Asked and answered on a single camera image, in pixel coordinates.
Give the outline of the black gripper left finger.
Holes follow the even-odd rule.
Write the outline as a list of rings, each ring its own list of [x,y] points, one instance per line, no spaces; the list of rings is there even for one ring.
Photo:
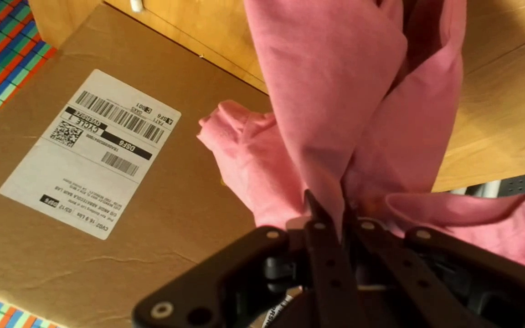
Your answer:
[[[355,328],[358,324],[355,282],[333,220],[311,191],[304,191],[304,202],[309,209],[304,244],[320,328]]]

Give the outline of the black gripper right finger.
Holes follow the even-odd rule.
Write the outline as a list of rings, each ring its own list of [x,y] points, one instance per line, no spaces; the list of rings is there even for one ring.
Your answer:
[[[357,289],[369,295],[375,328],[488,328],[470,313],[428,262],[371,218],[351,222]]]

